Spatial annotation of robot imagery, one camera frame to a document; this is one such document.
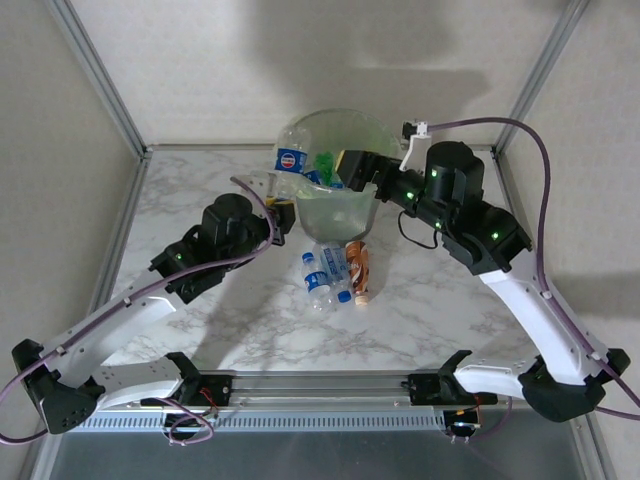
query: white wall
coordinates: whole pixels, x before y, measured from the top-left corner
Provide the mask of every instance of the white wall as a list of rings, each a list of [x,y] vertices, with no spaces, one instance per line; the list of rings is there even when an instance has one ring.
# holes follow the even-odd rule
[[[0,385],[11,348],[86,313],[134,159],[42,0],[0,14]],[[26,394],[0,408],[4,434],[33,433]],[[26,449],[0,445],[0,478]]]
[[[632,357],[640,392],[640,4],[592,1],[527,121],[552,158],[548,266],[569,303],[610,346]],[[537,225],[542,167],[518,134],[508,161]],[[604,405],[640,413],[607,386]],[[621,480],[640,478],[640,422],[600,416]]]
[[[398,133],[412,118],[506,115],[567,3],[73,0],[147,143],[268,142],[327,107]]]

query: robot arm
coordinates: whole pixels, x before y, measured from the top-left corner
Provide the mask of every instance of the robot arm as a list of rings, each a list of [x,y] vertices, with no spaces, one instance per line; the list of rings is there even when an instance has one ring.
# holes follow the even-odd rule
[[[274,204],[269,213],[276,225],[274,237],[283,244],[295,218],[293,205]],[[154,258],[123,293],[44,345],[32,340],[18,344],[12,355],[19,372],[47,358],[23,381],[47,431],[64,433],[96,410],[145,398],[174,396],[180,402],[189,401],[197,393],[199,373],[182,353],[137,365],[102,364],[136,334],[218,285],[228,271],[246,262],[227,262],[168,284],[165,279],[247,255],[269,234],[268,221],[252,213],[247,198],[222,195],[205,209],[200,225]]]
[[[629,357],[587,332],[553,285],[549,291],[541,287],[527,234],[509,212],[482,200],[482,161],[463,143],[440,142],[427,152],[424,176],[403,170],[404,163],[345,151],[337,170],[345,186],[361,191],[367,183],[375,183],[377,198],[391,200],[408,216],[440,231],[445,249],[500,297],[540,352],[535,358],[508,362],[458,352],[447,362],[447,371],[441,372],[448,376],[447,388],[524,398],[557,422],[593,411],[604,398],[603,385],[611,380],[598,360],[621,374]],[[585,351],[569,331],[548,302],[551,296],[590,338],[595,352]]]

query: cable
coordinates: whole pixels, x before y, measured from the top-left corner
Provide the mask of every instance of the cable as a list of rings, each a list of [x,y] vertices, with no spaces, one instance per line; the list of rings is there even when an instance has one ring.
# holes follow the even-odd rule
[[[405,214],[405,211],[404,211],[404,210],[402,210],[402,211],[400,212],[400,214],[398,215],[398,230],[400,230],[400,235],[402,235],[402,237],[403,237],[405,240],[409,240],[411,243],[413,243],[413,244],[415,244],[415,245],[418,245],[419,247],[425,248],[425,249],[427,249],[427,250],[435,250],[436,248],[438,248],[438,231],[437,231],[437,230],[434,230],[434,231],[433,231],[433,245],[432,245],[432,246],[425,245],[424,243],[420,243],[420,242],[418,242],[417,240],[414,240],[413,238],[409,238],[409,237],[404,233],[404,230],[403,230],[403,228],[402,228],[402,222],[401,222],[401,219],[402,219],[402,215],[404,215],[404,214]]]
[[[502,430],[502,428],[509,421],[512,411],[513,411],[513,398],[509,397],[507,399],[507,411],[502,416],[500,421],[496,423],[493,427],[491,427],[489,430],[485,430],[477,435],[474,435],[469,439],[469,441],[477,442],[478,440],[486,440],[487,438],[494,436],[496,433]]]
[[[211,268],[222,267],[224,265],[233,265],[233,264],[236,264],[236,263],[242,263],[242,262],[246,262],[248,260],[253,260],[257,256],[262,255],[271,246],[271,244],[273,243],[273,240],[275,238],[276,227],[275,227],[275,223],[273,221],[273,218],[271,217],[271,214],[269,213],[269,210],[268,210],[267,206],[262,201],[260,196],[257,193],[255,193],[251,189],[251,187],[249,187],[246,183],[244,183],[243,181],[237,179],[236,177],[231,177],[231,181],[233,183],[235,183],[236,185],[238,185],[240,188],[242,188],[245,192],[247,192],[247,194],[249,194],[249,196],[251,196],[254,200],[256,200],[258,205],[260,205],[260,208],[262,209],[262,213],[264,214],[265,219],[267,220],[267,223],[269,225],[269,237],[267,238],[265,244],[262,247],[260,247],[258,250],[254,251],[254,252],[251,252],[251,253],[248,253],[246,255],[242,255],[242,256],[237,257],[237,258],[230,258],[230,259],[226,259],[226,260],[217,260],[215,262],[203,263],[202,265],[196,265],[195,267],[187,268],[185,270],[182,270],[181,272],[174,273],[173,275],[169,275],[166,278],[158,280],[157,282],[153,282],[153,283],[151,283],[151,284],[149,284],[149,285],[147,285],[145,287],[142,287],[139,290],[131,293],[127,300],[129,300],[130,302],[133,302],[133,301],[139,299],[140,297],[143,297],[146,294],[148,294],[148,293],[150,293],[150,292],[152,292],[152,291],[154,291],[154,290],[156,290],[158,288],[164,288],[168,284],[170,284],[171,282],[174,282],[174,281],[176,281],[176,280],[178,280],[178,279],[180,279],[182,277],[186,277],[187,275],[191,275],[191,274],[194,274],[194,273],[202,272],[203,270],[209,270]],[[42,365],[44,365],[48,360],[58,356],[59,355],[58,350],[61,350],[61,351],[68,350],[75,343],[77,343],[80,340],[82,340],[89,333],[91,333],[97,327],[99,327],[104,322],[106,322],[109,318],[111,318],[111,316],[113,316],[114,314],[116,314],[117,312],[119,312],[120,310],[125,308],[126,305],[127,305],[127,303],[125,303],[125,301],[123,300],[123,301],[121,301],[119,303],[116,303],[115,305],[111,306],[109,309],[105,310],[102,314],[100,314],[94,321],[92,321],[90,324],[88,324],[83,329],[78,331],[75,335],[73,335],[71,338],[69,338],[69,340],[67,340],[66,342],[62,343],[62,345],[60,345],[60,347],[57,350],[53,350],[53,351],[49,352],[47,355],[42,357],[40,360],[37,360],[36,362],[31,364],[28,368],[26,368],[24,371],[20,372],[18,375],[13,377],[13,379],[11,379],[11,381],[0,392],[0,405],[2,405],[2,402],[4,402],[6,397],[9,395],[9,393],[15,388],[15,386],[18,383],[20,383],[22,380],[24,380],[28,375],[32,374],[36,369],[38,369]],[[27,444],[27,443],[31,443],[34,440],[37,440],[38,438],[43,437],[46,433],[47,433],[46,430],[42,430],[42,431],[40,431],[40,432],[30,436],[30,437],[24,437],[24,438],[10,438],[10,437],[7,437],[5,435],[0,434],[0,444],[3,444],[3,445],[24,445],[24,444]]]
[[[544,167],[544,188],[542,191],[542,201],[540,202],[540,213],[538,217],[538,230],[537,230],[537,249],[536,249],[536,268],[538,272],[538,279],[540,281],[540,286],[542,287],[543,292],[550,293],[549,282],[547,281],[547,275],[544,268],[544,230],[545,224],[547,221],[547,208],[549,206],[549,194],[551,192],[551,161],[549,160],[549,152],[547,151],[547,147],[540,135],[529,125],[526,123],[520,122],[518,120],[514,120],[512,118],[505,117],[479,117],[479,118],[471,118],[468,120],[459,120],[455,122],[441,123],[438,125],[431,125],[428,128],[429,132],[437,132],[439,130],[446,130],[449,128],[457,128],[464,127],[467,125],[478,125],[481,123],[501,123],[506,125],[513,125],[514,127],[518,127],[525,132],[527,132],[531,138],[536,142],[538,148],[540,149],[540,153],[542,154],[542,164]],[[613,370],[605,362],[604,360],[598,358],[598,353],[596,349],[591,345],[589,340],[580,329],[573,323],[571,317],[564,311],[562,305],[558,302],[558,300],[551,294],[549,298],[546,298],[547,302],[551,306],[552,310],[558,315],[560,321],[563,325],[571,332],[571,334],[576,338],[576,340],[582,345],[582,347],[587,351],[587,354],[593,358],[595,363],[602,368],[607,375],[609,375],[622,390],[627,394],[627,396],[636,404],[638,408],[640,408],[640,397],[631,390],[631,387],[627,385],[627,383],[618,375],[618,373]],[[600,413],[605,413],[607,415],[613,415],[620,418],[626,418],[628,420],[636,420],[640,421],[640,415],[620,412],[617,410],[611,410],[603,407],[596,407],[596,411]]]
[[[171,444],[177,443],[178,445],[182,445],[183,447],[186,447],[187,445],[193,445],[195,443],[206,442],[211,437],[213,437],[213,433],[214,433],[213,425],[211,425],[211,422],[209,422],[209,420],[204,418],[203,415],[200,415],[200,414],[197,414],[197,413],[193,413],[191,410],[189,410],[188,408],[186,408],[185,406],[179,404],[178,402],[176,402],[175,400],[173,400],[171,398],[158,398],[158,400],[160,400],[161,402],[164,402],[167,405],[170,405],[172,407],[176,407],[177,409],[179,409],[182,412],[184,412],[184,414],[186,415],[185,418],[182,418],[182,419],[176,421],[173,425],[171,425],[171,428],[169,429],[169,433],[167,435],[169,437],[169,443],[171,443]],[[198,422],[200,425],[205,427],[207,429],[207,435],[205,435],[202,438],[194,438],[194,439],[190,439],[190,440],[176,440],[176,438],[173,436],[173,434],[175,432],[175,429],[180,424],[186,422],[189,419],[193,419],[196,422]]]

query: marble surface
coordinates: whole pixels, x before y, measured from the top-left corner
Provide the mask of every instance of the marble surface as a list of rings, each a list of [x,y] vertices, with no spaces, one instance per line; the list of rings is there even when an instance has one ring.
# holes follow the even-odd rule
[[[486,152],[485,190],[504,205]],[[115,292],[163,248],[199,223],[202,210],[238,187],[234,174],[271,168],[269,151],[157,152],[131,228]],[[365,239],[370,251],[367,307],[352,302],[330,315],[309,307],[300,255],[313,242],[298,224],[284,247],[271,247],[228,274],[218,287],[141,332],[108,363],[152,360],[183,351],[199,368],[233,370],[397,370],[439,366],[458,349],[514,358],[526,334],[493,293],[440,248],[404,240],[397,206],[381,204]],[[404,219],[408,235],[430,242],[432,230]]]

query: transparent plastic bowl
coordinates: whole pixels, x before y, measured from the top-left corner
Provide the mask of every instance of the transparent plastic bowl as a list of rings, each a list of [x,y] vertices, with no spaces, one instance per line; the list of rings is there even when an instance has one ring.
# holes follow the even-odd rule
[[[331,152],[337,159],[342,150],[366,150],[397,158],[400,143],[389,127],[357,110],[320,110],[293,122],[311,133],[307,171],[316,155]],[[298,218],[305,233],[318,243],[344,244],[363,238],[373,225],[379,201],[376,187],[362,192],[302,182],[296,193]]]

